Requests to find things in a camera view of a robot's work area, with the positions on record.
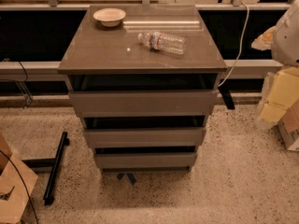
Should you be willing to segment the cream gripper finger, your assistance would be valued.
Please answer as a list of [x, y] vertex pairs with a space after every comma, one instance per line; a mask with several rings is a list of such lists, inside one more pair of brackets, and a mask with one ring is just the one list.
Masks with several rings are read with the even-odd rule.
[[272, 26], [267, 29], [263, 34], [259, 35], [252, 43], [251, 47], [257, 50], [268, 50], [271, 49], [273, 34], [276, 31], [276, 27]]

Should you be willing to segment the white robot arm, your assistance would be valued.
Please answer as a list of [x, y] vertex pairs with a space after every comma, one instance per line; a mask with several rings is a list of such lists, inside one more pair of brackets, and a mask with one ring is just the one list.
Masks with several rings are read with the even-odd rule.
[[270, 129], [299, 99], [299, 0], [295, 0], [277, 24], [259, 35], [251, 46], [261, 51], [270, 49], [272, 59], [283, 65], [279, 72], [267, 74], [257, 108], [256, 125]]

